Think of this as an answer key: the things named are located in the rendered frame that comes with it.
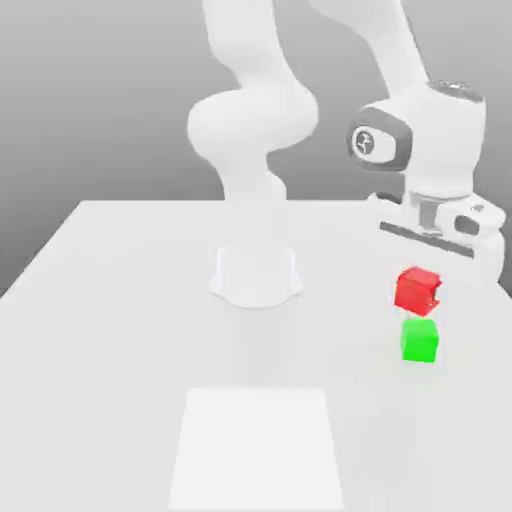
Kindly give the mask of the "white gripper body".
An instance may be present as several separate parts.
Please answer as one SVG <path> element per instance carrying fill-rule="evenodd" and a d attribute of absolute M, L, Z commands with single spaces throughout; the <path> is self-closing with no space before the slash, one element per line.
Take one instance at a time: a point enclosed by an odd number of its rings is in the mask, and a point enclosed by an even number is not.
<path fill-rule="evenodd" d="M 500 231 L 484 238 L 428 236 L 386 221 L 381 233 L 400 239 L 402 258 L 442 276 L 444 281 L 495 285 L 505 266 L 505 239 Z"/>

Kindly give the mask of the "small red cube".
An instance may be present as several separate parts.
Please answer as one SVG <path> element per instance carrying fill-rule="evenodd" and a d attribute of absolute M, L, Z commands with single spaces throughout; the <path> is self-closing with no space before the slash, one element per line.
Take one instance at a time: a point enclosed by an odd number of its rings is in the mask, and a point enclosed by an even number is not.
<path fill-rule="evenodd" d="M 397 278 L 394 305 L 425 317 L 439 304 L 436 292 L 441 284 L 438 273 L 410 267 Z"/>

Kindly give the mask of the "small green cube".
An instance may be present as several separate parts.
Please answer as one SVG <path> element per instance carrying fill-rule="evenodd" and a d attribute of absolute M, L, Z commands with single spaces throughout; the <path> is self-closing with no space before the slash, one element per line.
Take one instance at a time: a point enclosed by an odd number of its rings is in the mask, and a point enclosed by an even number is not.
<path fill-rule="evenodd" d="M 436 323 L 427 318 L 407 318 L 402 324 L 400 347 L 407 361 L 434 363 L 439 333 Z"/>

